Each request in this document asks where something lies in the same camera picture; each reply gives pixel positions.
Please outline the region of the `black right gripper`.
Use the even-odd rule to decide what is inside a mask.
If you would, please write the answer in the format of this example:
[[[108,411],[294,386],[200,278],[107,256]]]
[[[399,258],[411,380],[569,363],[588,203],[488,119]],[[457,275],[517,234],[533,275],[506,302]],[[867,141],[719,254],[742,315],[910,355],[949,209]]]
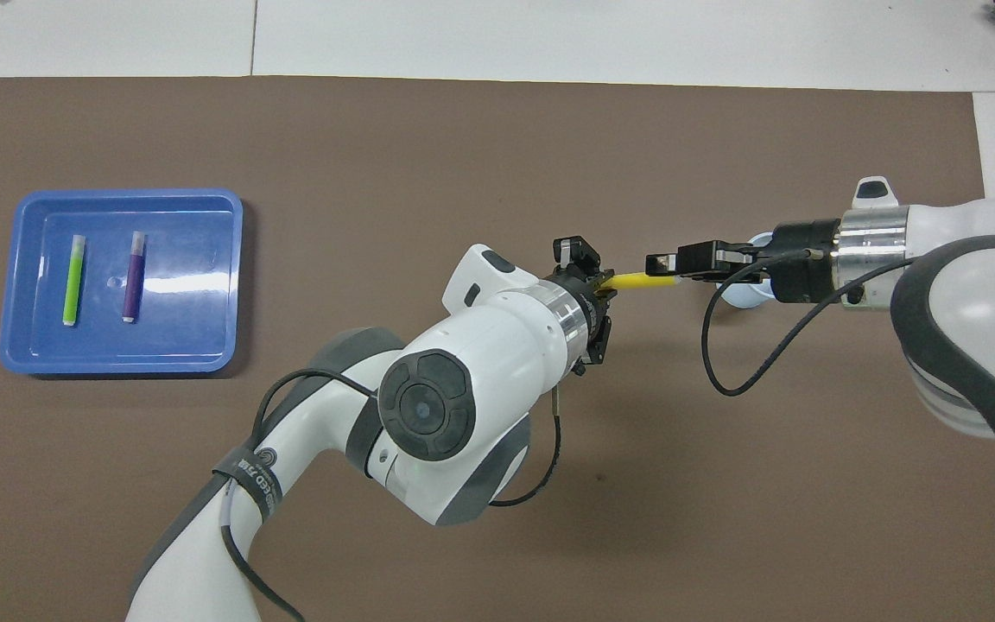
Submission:
[[[767,283],[779,302],[818,302],[834,292],[833,253],[838,232],[839,220],[814,219],[781,223],[750,243],[708,240],[681,245],[679,275],[696,281],[723,283],[751,264],[789,253],[790,258],[747,273],[738,285]],[[646,256],[646,275],[653,278],[678,276],[678,255],[650,253]]]

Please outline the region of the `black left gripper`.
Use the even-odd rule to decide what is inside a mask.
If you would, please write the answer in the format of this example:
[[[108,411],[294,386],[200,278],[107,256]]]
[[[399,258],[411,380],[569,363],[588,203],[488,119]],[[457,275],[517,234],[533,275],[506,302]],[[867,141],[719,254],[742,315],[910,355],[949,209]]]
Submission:
[[[576,300],[586,319],[586,346],[570,366],[573,374],[583,377],[586,367],[604,363],[612,330],[609,304],[617,292],[599,287],[605,280],[600,255],[584,237],[556,238],[554,259],[553,283]]]

